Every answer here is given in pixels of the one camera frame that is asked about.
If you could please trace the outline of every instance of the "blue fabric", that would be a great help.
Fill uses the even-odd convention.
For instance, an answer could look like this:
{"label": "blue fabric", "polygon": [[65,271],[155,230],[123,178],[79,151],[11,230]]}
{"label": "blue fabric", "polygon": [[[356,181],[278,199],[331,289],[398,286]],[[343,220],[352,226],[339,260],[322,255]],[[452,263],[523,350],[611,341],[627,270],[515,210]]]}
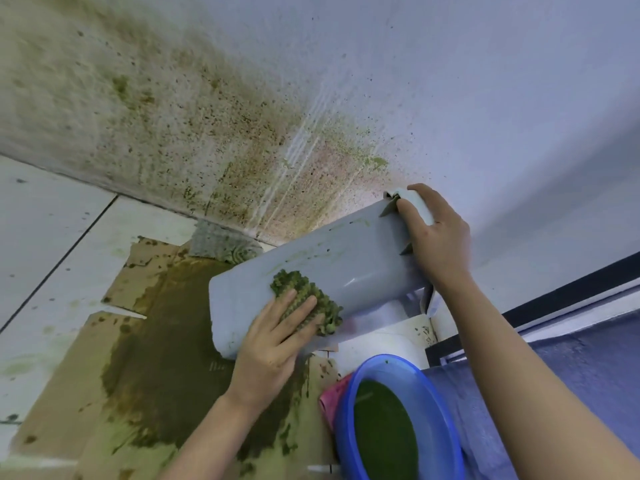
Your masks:
{"label": "blue fabric", "polygon": [[[640,310],[532,348],[640,457]],[[460,434],[468,479],[516,480],[468,362],[427,369]]]}

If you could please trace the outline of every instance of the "black strip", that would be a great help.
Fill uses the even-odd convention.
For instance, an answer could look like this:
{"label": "black strip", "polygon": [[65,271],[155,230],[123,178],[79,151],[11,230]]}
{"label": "black strip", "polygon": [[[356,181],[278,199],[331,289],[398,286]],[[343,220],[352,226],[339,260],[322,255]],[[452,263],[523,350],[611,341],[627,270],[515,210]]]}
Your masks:
{"label": "black strip", "polygon": [[[516,306],[503,313],[503,316],[507,322],[517,328],[638,278],[640,278],[640,252]],[[459,335],[428,347],[425,352],[429,366],[442,365],[440,359],[461,349]]]}
{"label": "black strip", "polygon": [[67,259],[67,257],[69,256],[69,254],[71,254],[71,252],[76,249],[76,246],[78,245],[78,243],[80,243],[80,241],[82,241],[84,239],[84,236],[87,235],[89,233],[89,231],[91,231],[91,229],[93,228],[93,226],[95,226],[96,222],[98,222],[100,220],[100,218],[104,215],[104,213],[110,208],[110,206],[113,205],[113,203],[116,201],[116,199],[118,198],[118,196],[116,195],[108,204],[107,207],[105,207],[102,212],[98,215],[98,217],[95,218],[95,220],[91,223],[91,225],[89,227],[86,228],[86,230],[82,233],[82,235],[80,236],[80,238],[78,238],[78,240],[76,242],[74,242],[74,245],[71,246],[71,248],[69,248],[69,250],[65,253],[64,256],[62,256],[62,259],[60,259],[60,261],[58,261],[56,263],[55,266],[53,266],[52,270],[50,272],[47,273],[47,275],[44,277],[44,279],[38,284],[38,286],[36,286],[35,290],[33,290],[29,296],[27,297],[26,300],[24,300],[22,302],[22,304],[18,307],[18,309],[16,311],[14,311],[13,315],[11,315],[11,317],[9,318],[9,320],[6,321],[6,323],[4,325],[2,325],[2,328],[0,328],[0,333],[4,332],[4,330],[9,326],[9,323],[11,323],[13,321],[14,318],[16,318],[16,316],[18,316],[18,313],[20,313],[22,311],[22,309],[27,305],[27,303],[29,302],[29,300],[31,298],[33,298],[33,296],[38,292],[38,290],[40,290],[40,288],[42,288],[42,285],[51,277],[51,275],[53,274],[53,272],[55,270],[57,270],[57,268],[59,268],[59,266],[62,264],[62,261],[64,261],[65,259]]}

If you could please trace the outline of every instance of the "green sponge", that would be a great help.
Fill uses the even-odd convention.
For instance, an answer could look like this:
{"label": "green sponge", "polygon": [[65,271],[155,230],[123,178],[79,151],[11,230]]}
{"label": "green sponge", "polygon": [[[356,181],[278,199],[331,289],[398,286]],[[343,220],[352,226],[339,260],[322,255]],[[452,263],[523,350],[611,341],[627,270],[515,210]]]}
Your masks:
{"label": "green sponge", "polygon": [[326,335],[334,334],[336,327],[342,323],[342,319],[338,315],[342,307],[336,305],[334,301],[331,301],[315,283],[310,283],[309,278],[302,276],[299,271],[287,273],[284,269],[281,269],[280,272],[273,277],[271,289],[276,293],[276,296],[281,296],[292,288],[295,288],[298,291],[298,294],[292,304],[287,307],[286,311],[280,318],[280,321],[283,321],[297,307],[302,305],[304,300],[313,295],[318,299],[318,302],[313,311],[309,313],[309,316],[305,318],[304,322],[298,325],[296,331],[300,330],[304,325],[313,320],[316,315],[324,313],[324,322],[320,325],[316,335],[325,337]]}

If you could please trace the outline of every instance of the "person's left hand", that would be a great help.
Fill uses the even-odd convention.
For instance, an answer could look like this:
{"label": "person's left hand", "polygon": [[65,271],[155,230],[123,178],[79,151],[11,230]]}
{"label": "person's left hand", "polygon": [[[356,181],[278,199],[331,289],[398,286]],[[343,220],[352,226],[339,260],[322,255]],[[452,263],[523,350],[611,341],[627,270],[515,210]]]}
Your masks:
{"label": "person's left hand", "polygon": [[316,306],[310,296],[282,322],[280,317],[296,297],[290,290],[272,299],[253,320],[236,359],[229,389],[225,393],[233,404],[259,415],[276,398],[295,366],[300,349],[316,334],[324,315],[318,315],[300,331],[295,329]]}

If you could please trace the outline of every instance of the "red cloth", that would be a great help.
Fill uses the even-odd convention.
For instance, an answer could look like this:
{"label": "red cloth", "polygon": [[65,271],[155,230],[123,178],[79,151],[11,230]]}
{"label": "red cloth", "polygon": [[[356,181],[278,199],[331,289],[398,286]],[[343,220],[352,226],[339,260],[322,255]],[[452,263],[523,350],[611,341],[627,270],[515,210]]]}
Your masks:
{"label": "red cloth", "polygon": [[338,408],[338,401],[340,401],[340,397],[344,394],[344,391],[347,389],[349,385],[349,381],[351,380],[351,376],[353,373],[350,373],[348,376],[343,377],[334,385],[329,387],[326,391],[324,391],[320,398],[318,399],[318,403],[320,404],[320,409],[322,410],[322,414],[324,419],[326,419],[327,423],[329,423],[329,428],[333,432],[333,420],[335,418],[335,411]]}

